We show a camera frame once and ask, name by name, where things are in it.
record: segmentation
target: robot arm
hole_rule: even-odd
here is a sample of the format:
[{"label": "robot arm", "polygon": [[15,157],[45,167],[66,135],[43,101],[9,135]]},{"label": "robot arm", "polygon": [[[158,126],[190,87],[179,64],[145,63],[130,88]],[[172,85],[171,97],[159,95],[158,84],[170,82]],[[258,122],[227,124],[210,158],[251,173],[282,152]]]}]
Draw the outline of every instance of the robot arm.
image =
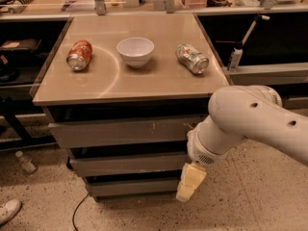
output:
[{"label": "robot arm", "polygon": [[283,109],[279,94],[265,86],[230,86],[216,91],[209,115],[188,134],[191,165],[185,165],[177,198],[187,201],[206,176],[205,167],[251,139],[308,166],[308,118]]}]

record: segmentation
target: concrete floor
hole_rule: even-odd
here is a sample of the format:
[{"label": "concrete floor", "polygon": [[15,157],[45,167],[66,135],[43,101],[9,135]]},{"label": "concrete floor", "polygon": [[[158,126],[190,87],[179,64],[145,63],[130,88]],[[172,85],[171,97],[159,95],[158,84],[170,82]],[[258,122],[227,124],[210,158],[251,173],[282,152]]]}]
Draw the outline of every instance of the concrete floor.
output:
[{"label": "concrete floor", "polygon": [[[15,151],[0,152],[0,203],[19,198],[22,209],[3,231],[71,231],[86,196],[84,182],[66,168],[57,145],[25,149],[38,171],[26,175]],[[207,168],[208,177],[187,203],[175,193],[86,198],[76,213],[79,231],[308,230],[308,168],[259,142],[246,141]]]}]

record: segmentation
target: silver soda can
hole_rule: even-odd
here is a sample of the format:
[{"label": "silver soda can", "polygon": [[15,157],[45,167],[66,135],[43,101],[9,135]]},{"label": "silver soda can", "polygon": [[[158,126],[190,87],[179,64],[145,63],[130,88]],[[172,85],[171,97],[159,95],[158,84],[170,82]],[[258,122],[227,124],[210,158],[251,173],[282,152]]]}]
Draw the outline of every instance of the silver soda can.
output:
[{"label": "silver soda can", "polygon": [[81,71],[88,66],[91,54],[91,44],[86,40],[78,40],[69,50],[66,62],[74,71]]},{"label": "silver soda can", "polygon": [[186,66],[193,74],[202,74],[209,65],[209,59],[190,44],[183,43],[175,51],[179,63]]}]

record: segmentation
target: white bowl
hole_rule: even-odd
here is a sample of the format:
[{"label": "white bowl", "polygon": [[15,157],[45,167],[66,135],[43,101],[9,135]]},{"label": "white bowl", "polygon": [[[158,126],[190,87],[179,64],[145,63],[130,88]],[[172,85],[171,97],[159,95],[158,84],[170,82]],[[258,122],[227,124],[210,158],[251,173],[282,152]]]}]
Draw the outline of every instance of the white bowl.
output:
[{"label": "white bowl", "polygon": [[151,59],[154,43],[147,38],[126,38],[117,45],[116,50],[126,64],[138,68]]}]

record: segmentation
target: white shoe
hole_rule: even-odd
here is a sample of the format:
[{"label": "white shoe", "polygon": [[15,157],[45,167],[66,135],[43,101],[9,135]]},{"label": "white shoe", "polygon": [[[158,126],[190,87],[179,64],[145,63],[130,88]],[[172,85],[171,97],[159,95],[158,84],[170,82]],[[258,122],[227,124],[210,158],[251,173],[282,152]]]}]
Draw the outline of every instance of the white shoe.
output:
[{"label": "white shoe", "polygon": [[18,199],[12,199],[9,202],[0,205],[0,225],[7,223],[19,212],[21,202]]}]

